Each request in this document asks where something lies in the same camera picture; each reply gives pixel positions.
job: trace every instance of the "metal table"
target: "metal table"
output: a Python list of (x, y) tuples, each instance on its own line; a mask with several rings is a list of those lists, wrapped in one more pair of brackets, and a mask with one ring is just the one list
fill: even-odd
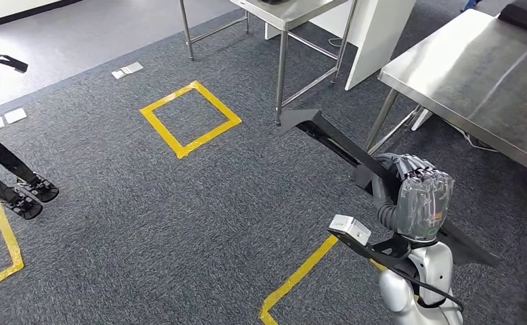
[[(326, 49), (323, 49), (297, 35), (290, 32), (291, 29), (308, 22), (309, 20), (324, 14), (325, 12), (333, 9), (334, 7), (346, 2), (347, 0), (286, 0), (283, 3), (277, 5), (270, 5), (264, 3), (261, 0), (230, 0), (232, 3), (240, 6), (245, 9), (246, 15), (239, 20), (229, 23), (228, 25), (222, 26), (216, 30), (208, 32), (206, 34), (190, 38), (189, 36), (189, 27), (187, 24), (187, 16), (185, 13), (185, 6), (183, 0), (180, 0), (180, 8), (183, 17), (184, 23), (184, 34), (185, 34), (185, 44), (189, 48), (189, 57), (193, 60), (193, 49), (191, 45), (199, 40), (202, 40), (206, 37), (209, 37), (217, 32), (220, 32), (226, 28), (229, 28), (235, 24), (246, 21), (247, 28), (246, 32), (249, 32), (249, 19), (250, 14), (260, 18), (264, 22), (274, 26), (281, 31), (281, 47), (279, 50), (279, 74), (277, 77), (277, 97), (275, 100), (275, 123), (280, 124), (279, 115), (281, 111), (296, 98), (301, 96), (303, 93), (307, 92), (309, 89), (319, 84), (321, 81), (325, 80), (329, 76), (334, 74), (332, 82), (334, 83), (339, 75), (341, 69), (341, 63), (343, 55), (345, 53), (347, 45), (347, 37), (350, 30), (350, 25), (354, 16), (355, 9), (357, 8), (358, 0), (351, 0), (351, 11), (347, 19), (347, 25), (345, 32), (342, 37), (342, 46), (339, 48), (339, 53), (333, 54)], [(306, 46), (311, 47), (312, 49), (317, 50), (319, 53), (326, 55), (334, 60), (336, 60), (335, 66), (329, 69), (319, 78), (315, 79), (312, 83), (296, 92), (294, 95), (290, 96), (288, 99), (283, 100), (283, 86), (285, 84), (285, 58), (287, 55), (287, 41), (288, 38), (292, 37), (293, 39), (305, 44)]]
[(385, 66), (379, 80), (392, 90), (368, 150), (392, 136), (372, 146), (400, 92), (527, 167), (526, 30), (467, 10)]

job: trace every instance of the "floor marking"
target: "floor marking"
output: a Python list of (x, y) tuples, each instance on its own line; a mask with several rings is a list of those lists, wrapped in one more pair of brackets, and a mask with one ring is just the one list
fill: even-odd
[[(228, 121), (224, 122), (223, 124), (219, 125), (218, 127), (209, 131), (208, 133), (200, 136), (199, 138), (193, 140), (191, 143), (182, 146), (179, 141), (177, 141), (177, 139), (173, 136), (173, 134), (168, 131), (168, 129), (160, 122), (156, 115), (154, 115), (153, 111), (161, 105), (165, 105), (171, 102), (172, 100), (178, 98), (179, 96), (187, 93), (188, 91), (194, 89), (199, 91), (217, 110), (221, 112), (221, 114), (225, 115)], [(230, 128), (242, 122), (242, 120), (234, 112), (232, 112), (226, 105), (224, 105), (224, 103), (217, 99), (217, 97), (215, 97), (198, 81), (194, 81), (189, 85), (185, 86), (184, 88), (170, 95), (167, 95), (161, 100), (158, 100), (157, 102), (154, 102), (149, 106), (142, 108), (140, 112), (144, 115), (147, 121), (150, 122), (154, 129), (160, 134), (160, 136), (162, 137), (162, 139), (164, 139), (168, 146), (170, 146), (172, 150), (174, 150), (177, 158), (183, 158), (187, 156), (190, 152), (194, 151), (202, 144), (205, 144), (214, 137), (222, 134), (223, 132), (226, 132)]]
[(6, 215), (4, 214), (4, 210), (2, 209), (1, 205), (0, 205), (0, 232), (2, 233), (2, 237), (4, 238), (4, 243), (6, 243), (8, 252), (10, 253), (10, 258), (12, 259), (12, 265), (4, 269), (2, 272), (0, 272), (0, 281), (2, 281), (6, 279), (8, 276), (10, 276), (11, 274), (22, 269), (24, 267), (24, 263), (22, 262), (22, 255), (20, 254), (20, 247), (18, 246), (18, 243), (16, 242), (16, 238), (14, 238), (14, 233), (12, 232), (12, 229), (10, 229), (10, 224), (8, 224), (8, 220), (6, 219)]
[[(311, 256), (303, 262), (303, 264), (293, 273), (277, 290), (273, 291), (265, 300), (261, 306), (261, 311), (259, 313), (259, 319), (265, 325), (279, 325), (273, 316), (269, 313), (269, 310), (279, 301), (283, 296), (285, 296), (293, 287), (305, 277), (311, 271), (311, 269), (327, 254), (328, 251), (333, 248), (337, 243), (337, 237), (331, 235), (329, 236), (323, 244), (315, 251)], [(378, 269), (384, 271), (386, 267), (380, 265), (379, 263), (369, 260), (374, 264)]]

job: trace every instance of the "metal rod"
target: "metal rod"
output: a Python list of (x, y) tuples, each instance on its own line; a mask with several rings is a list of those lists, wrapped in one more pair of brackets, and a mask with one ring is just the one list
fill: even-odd
[(351, 23), (354, 17), (354, 12), (357, 9), (357, 3), (358, 0), (352, 0), (351, 4), (351, 11), (349, 12), (349, 18), (347, 18), (347, 26), (345, 26), (345, 32), (343, 33), (343, 37), (341, 39), (341, 47), (339, 48), (339, 54), (337, 55), (337, 73), (335, 73), (335, 76), (333, 77), (333, 80), (331, 80), (332, 83), (335, 83), (337, 81), (337, 78), (339, 77), (339, 72), (341, 70), (341, 64), (343, 64), (343, 57), (345, 55), (345, 49), (347, 48), (347, 37), (349, 36), (349, 32), (351, 29)]
[(373, 155), (375, 152), (377, 152), (377, 150), (379, 150), (379, 148), (381, 148), (381, 146), (383, 146), (385, 142), (387, 142), (390, 139), (390, 137), (392, 137), (403, 125), (405, 125), (405, 123), (407, 123), (413, 116), (415, 116), (419, 112), (420, 108), (421, 106), (418, 105), (414, 110), (408, 113), (408, 115), (406, 115), (405, 118), (403, 118), (403, 120), (397, 126), (393, 127), (392, 130), (390, 130), (390, 132), (387, 133), (387, 135), (385, 135), (372, 148), (367, 149), (368, 153), (370, 155)]
[(193, 61), (193, 49), (191, 48), (191, 39), (189, 38), (189, 25), (187, 24), (187, 15), (185, 14), (185, 6), (183, 0), (179, 0), (179, 9), (181, 10), (181, 17), (183, 19), (183, 34), (185, 35), (185, 44), (189, 50), (189, 57)]
[(307, 92), (309, 89), (313, 88), (317, 84), (319, 84), (321, 81), (325, 80), (328, 76), (331, 74), (337, 72), (337, 68), (331, 68), (331, 70), (327, 71), (324, 75), (320, 76), (319, 78), (315, 79), (312, 83), (305, 86), (300, 91), (297, 91), (293, 96), (289, 97), (286, 101), (283, 102), (283, 107), (289, 105), (291, 102), (293, 102), (297, 97), (301, 96), (303, 93)]
[(283, 86), (285, 85), (285, 59), (287, 58), (288, 31), (281, 31), (281, 47), (279, 48), (279, 73), (277, 74), (277, 98), (275, 100), (275, 124), (281, 125), (281, 110), (283, 109)]
[(191, 42), (192, 42), (192, 43), (195, 43), (195, 42), (197, 42), (197, 41), (201, 41), (202, 39), (205, 39), (206, 37), (209, 37), (209, 36), (211, 36), (211, 35), (213, 35), (213, 34), (215, 34), (215, 33), (219, 33), (219, 32), (221, 32), (222, 30), (224, 30), (224, 29), (226, 29), (226, 28), (232, 27), (232, 26), (235, 25), (235, 24), (239, 24), (240, 22), (243, 22), (244, 20), (247, 20), (247, 17), (245, 17), (245, 16), (244, 16), (244, 17), (241, 17), (240, 19), (238, 19), (238, 20), (236, 20), (236, 21), (234, 21), (234, 22), (230, 22), (229, 24), (227, 24), (227, 25), (225, 25), (225, 26), (222, 26), (222, 27), (220, 27), (220, 28), (218, 28), (218, 29), (216, 29), (216, 30), (212, 30), (212, 31), (207, 32), (207, 33), (205, 33), (205, 34), (202, 34), (202, 35), (200, 35), (200, 36), (196, 36), (196, 37), (194, 37), (194, 38), (191, 39)]
[(328, 50), (326, 50), (326, 49), (324, 49), (322, 47), (319, 47), (319, 46), (311, 43), (310, 41), (307, 41), (306, 39), (303, 39), (303, 38), (295, 35), (292, 32), (289, 32), (289, 36), (293, 37), (296, 41), (299, 41), (299, 42), (309, 46), (310, 48), (314, 49), (315, 51), (321, 52), (322, 54), (330, 57), (333, 60), (337, 60), (337, 56), (335, 54), (329, 52)]
[(250, 13), (246, 10), (246, 34), (249, 34)]
[(391, 90), (389, 91), (389, 94), (387, 95), (387, 98), (385, 99), (383, 108), (381, 108), (381, 112), (379, 113), (379, 116), (377, 116), (377, 119), (375, 120), (375, 124), (373, 125), (373, 128), (371, 129), (371, 133), (369, 133), (369, 136), (367, 137), (367, 142), (365, 143), (365, 149), (367, 150), (371, 149), (371, 145), (373, 144), (373, 142), (375, 141), (375, 138), (379, 134), (379, 130), (381, 129), (383, 122), (387, 118), (390, 108), (394, 104), (394, 101), (396, 100), (397, 95), (398, 95), (398, 91), (391, 88)]

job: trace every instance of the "wire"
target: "wire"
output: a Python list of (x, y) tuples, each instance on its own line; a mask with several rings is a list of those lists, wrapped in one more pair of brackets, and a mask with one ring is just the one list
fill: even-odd
[(335, 44), (335, 43), (333, 43), (334, 41), (343, 41), (343, 39), (340, 39), (340, 38), (329, 39), (329, 44), (331, 44), (331, 46), (341, 47), (341, 44)]
[(470, 140), (470, 136), (468, 135), (468, 133), (464, 133), (463, 136), (468, 141), (470, 146), (473, 147), (473, 148), (486, 150), (486, 151), (490, 151), (490, 152), (498, 152), (498, 150), (495, 150), (495, 149), (485, 148), (485, 147), (481, 147), (481, 146), (477, 146), (476, 144), (473, 144), (472, 141)]
[(420, 282), (419, 280), (417, 280), (415, 278), (412, 278), (411, 276), (408, 276), (408, 275), (402, 273), (401, 271), (398, 271), (394, 267), (388, 267), (387, 265), (384, 265), (384, 266), (386, 266), (389, 270), (391, 270), (394, 273), (396, 273), (397, 275), (399, 275), (401, 278), (404, 278), (406, 281), (410, 281), (412, 283), (418, 284), (419, 286), (422, 286), (423, 288), (428, 289), (428, 290), (432, 291), (433, 293), (437, 293), (437, 294), (443, 296), (444, 298), (447, 298), (448, 300), (456, 303), (459, 306), (459, 311), (461, 313), (464, 311), (464, 305), (459, 299), (454, 298), (453, 296), (449, 295), (448, 293), (440, 290), (439, 288), (431, 286), (430, 284), (426, 284), (426, 283)]

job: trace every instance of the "carpet floor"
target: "carpet floor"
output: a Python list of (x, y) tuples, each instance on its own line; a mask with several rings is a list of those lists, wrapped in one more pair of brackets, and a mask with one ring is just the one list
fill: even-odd
[[(491, 14), (503, 5), (483, 3)], [(396, 52), (446, 24), (459, 6), (417, 2)], [(265, 298), (328, 237), (335, 214), (359, 218), (373, 241), (390, 235), (370, 197), (349, 182), (344, 161), (300, 131), (282, 135), (274, 126), (279, 42), (264, 41), (257, 20), (252, 30), (197, 43), (195, 62), (181, 35), (169, 37), (1, 108), (23, 107), (29, 117), (0, 130), (0, 141), (61, 194), (32, 221), (7, 212), (25, 267), (0, 283), (0, 324), (260, 324)], [(308, 24), (297, 33), (326, 47), (331, 37)], [(351, 49), (345, 71), (353, 56)], [(110, 74), (134, 61), (144, 70), (120, 80)], [(287, 92), (330, 64), (290, 42)], [(194, 80), (242, 123), (178, 159), (139, 110)], [(362, 144), (387, 92), (376, 76), (352, 91), (325, 83), (292, 107), (322, 109)], [(400, 97), (389, 121), (413, 107)], [(225, 120), (194, 92), (154, 112), (182, 143)], [(526, 319), (527, 169), (469, 147), (438, 118), (402, 132), (387, 151), (450, 173), (453, 223), (502, 259), (495, 269), (455, 268), (465, 324)], [(14, 176), (0, 167), (0, 178)], [(10, 261), (3, 245), (0, 236), (0, 270)], [(281, 325), (392, 323), (377, 269), (340, 243), (269, 312)]]

